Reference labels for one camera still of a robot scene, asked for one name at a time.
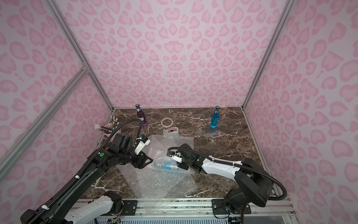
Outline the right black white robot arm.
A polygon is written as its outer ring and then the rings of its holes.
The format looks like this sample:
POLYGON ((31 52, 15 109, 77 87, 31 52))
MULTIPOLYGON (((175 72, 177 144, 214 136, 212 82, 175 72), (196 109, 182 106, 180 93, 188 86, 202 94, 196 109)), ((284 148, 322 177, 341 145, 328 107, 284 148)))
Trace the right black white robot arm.
POLYGON ((218 159, 196 152, 187 144, 169 148, 167 156, 175 160, 181 169, 236 181, 238 187, 231 189, 224 197, 225 208, 233 214, 242 211, 250 203, 265 207, 269 200, 280 201, 287 197, 284 185, 250 158, 243 161, 218 159))

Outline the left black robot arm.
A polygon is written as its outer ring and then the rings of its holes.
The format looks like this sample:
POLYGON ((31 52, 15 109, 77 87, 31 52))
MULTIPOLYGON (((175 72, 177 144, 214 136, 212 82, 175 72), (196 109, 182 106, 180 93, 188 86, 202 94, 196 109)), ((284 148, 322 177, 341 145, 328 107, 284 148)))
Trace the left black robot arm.
POLYGON ((107 171, 117 165, 131 164, 134 168, 143 169, 153 160, 144 152, 135 150, 141 143, 146 144, 148 139, 137 131, 135 139, 118 133, 118 131, 136 122, 142 128, 139 119, 131 119, 116 127, 108 140, 90 154, 80 170, 54 196, 39 206, 36 210, 28 209, 21 215, 23 224, 70 224, 66 215, 81 195, 107 171))

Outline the blue bottle with label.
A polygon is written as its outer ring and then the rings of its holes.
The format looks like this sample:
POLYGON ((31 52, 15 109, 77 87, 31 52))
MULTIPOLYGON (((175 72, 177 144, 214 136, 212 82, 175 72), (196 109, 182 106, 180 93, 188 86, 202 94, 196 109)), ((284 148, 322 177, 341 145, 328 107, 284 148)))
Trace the blue bottle with label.
POLYGON ((178 173, 185 172, 184 169, 179 168, 178 163, 176 161, 155 162, 153 167, 157 170, 166 171, 166 172, 178 172, 178 173))

